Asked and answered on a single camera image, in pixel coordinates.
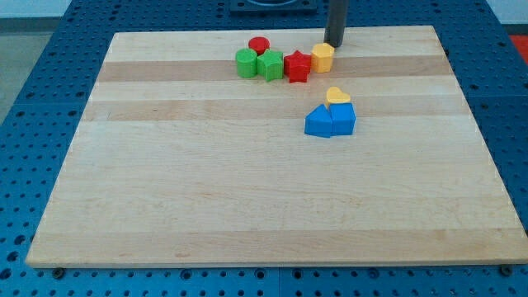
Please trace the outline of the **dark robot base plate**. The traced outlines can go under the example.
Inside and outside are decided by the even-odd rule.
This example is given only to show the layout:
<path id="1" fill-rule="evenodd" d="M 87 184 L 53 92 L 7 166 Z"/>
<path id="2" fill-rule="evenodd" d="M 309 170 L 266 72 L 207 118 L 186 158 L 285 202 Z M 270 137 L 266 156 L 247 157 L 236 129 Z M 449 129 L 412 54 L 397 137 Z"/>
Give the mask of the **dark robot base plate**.
<path id="1" fill-rule="evenodd" d="M 232 15 L 254 13 L 316 12 L 319 0 L 231 0 Z"/>

